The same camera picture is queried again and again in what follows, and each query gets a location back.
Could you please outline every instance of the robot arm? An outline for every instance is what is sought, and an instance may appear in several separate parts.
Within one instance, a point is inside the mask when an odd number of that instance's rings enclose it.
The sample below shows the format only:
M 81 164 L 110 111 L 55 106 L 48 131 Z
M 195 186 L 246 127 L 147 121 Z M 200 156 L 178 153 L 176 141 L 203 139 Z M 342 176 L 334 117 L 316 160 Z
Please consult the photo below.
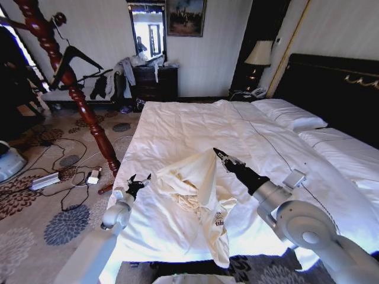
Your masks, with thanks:
M 124 188 L 114 189 L 113 195 L 117 201 L 105 212 L 101 228 L 93 230 L 84 238 L 57 275 L 54 284 L 98 283 L 99 275 L 114 250 L 117 236 L 129 223 L 138 190 L 150 183 L 151 175 L 143 181 L 134 181 L 135 177 L 129 179 L 128 191 Z
M 259 176 L 240 160 L 215 149 L 223 166 L 258 200 L 259 216 L 291 248 L 313 250 L 337 283 L 379 283 L 379 263 L 353 241 L 337 235 L 328 215 L 304 201 L 288 201 L 291 192 Z M 271 215 L 277 209 L 276 219 Z

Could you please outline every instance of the picture frame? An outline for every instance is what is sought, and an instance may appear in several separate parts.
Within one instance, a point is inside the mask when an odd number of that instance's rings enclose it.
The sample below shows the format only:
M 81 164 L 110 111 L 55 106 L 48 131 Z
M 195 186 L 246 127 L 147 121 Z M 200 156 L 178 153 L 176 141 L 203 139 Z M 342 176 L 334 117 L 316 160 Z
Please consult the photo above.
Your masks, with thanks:
M 167 36 L 202 37 L 207 0 L 166 0 Z

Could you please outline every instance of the patterned carpet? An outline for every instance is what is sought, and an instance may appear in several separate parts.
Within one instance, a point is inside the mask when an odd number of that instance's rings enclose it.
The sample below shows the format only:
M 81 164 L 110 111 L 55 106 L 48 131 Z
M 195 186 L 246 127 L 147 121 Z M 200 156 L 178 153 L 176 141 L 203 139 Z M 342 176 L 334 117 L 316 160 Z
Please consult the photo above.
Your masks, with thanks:
M 95 111 L 121 160 L 140 114 L 119 114 L 104 107 Z M 97 154 L 81 164 L 98 151 L 86 124 L 74 109 L 46 115 L 44 123 L 10 141 L 29 162 L 20 176 L 0 184 L 0 283 L 52 283 L 82 239 L 99 226 L 107 206 L 110 192 L 97 194 L 113 181 L 104 158 Z M 70 190 L 78 165 L 74 184 L 92 167 L 102 167 L 99 183 L 88 188 L 86 200 L 86 186 Z M 38 192 L 26 189 L 33 179 L 57 170 L 60 183 Z M 304 273 L 296 272 L 299 268 L 291 250 L 282 257 L 232 257 L 228 269 L 212 261 L 124 263 L 117 283 L 152 283 L 158 276 L 174 273 L 231 275 L 240 282 L 260 284 L 334 283 L 320 263 Z
M 125 136 L 113 143 L 121 160 L 140 114 L 120 114 L 104 107 L 95 111 L 112 142 Z M 111 184 L 113 176 L 105 159 L 97 154 L 78 168 L 74 181 L 77 184 L 87 176 L 88 167 L 102 167 L 99 183 L 88 188 L 88 199 L 80 205 L 87 196 L 86 186 L 69 190 L 76 166 L 98 151 L 74 109 L 52 115 L 46 111 L 44 123 L 9 143 L 28 164 L 19 177 L 0 184 L 0 283 L 52 283 L 83 237 L 100 225 L 110 192 L 98 195 L 97 190 Z M 60 183 L 38 192 L 27 190 L 33 179 L 57 170 Z M 61 210 L 62 200 L 68 211 Z

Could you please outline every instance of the headboard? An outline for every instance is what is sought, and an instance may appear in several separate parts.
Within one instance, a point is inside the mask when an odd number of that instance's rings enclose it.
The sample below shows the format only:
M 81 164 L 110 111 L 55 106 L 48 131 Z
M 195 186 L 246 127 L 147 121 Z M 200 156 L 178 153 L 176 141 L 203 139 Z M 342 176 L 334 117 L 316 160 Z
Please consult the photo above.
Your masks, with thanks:
M 379 149 L 379 61 L 294 53 L 274 98 Z

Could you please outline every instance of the dresser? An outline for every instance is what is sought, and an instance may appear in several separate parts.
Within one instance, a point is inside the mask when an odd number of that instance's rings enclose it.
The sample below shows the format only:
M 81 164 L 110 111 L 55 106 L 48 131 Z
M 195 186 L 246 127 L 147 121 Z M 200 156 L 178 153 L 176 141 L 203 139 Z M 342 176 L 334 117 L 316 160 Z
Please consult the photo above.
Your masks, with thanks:
M 160 67 L 158 83 L 155 81 L 154 67 L 134 67 L 136 85 L 132 87 L 133 99 L 144 101 L 171 102 L 178 97 L 178 68 Z

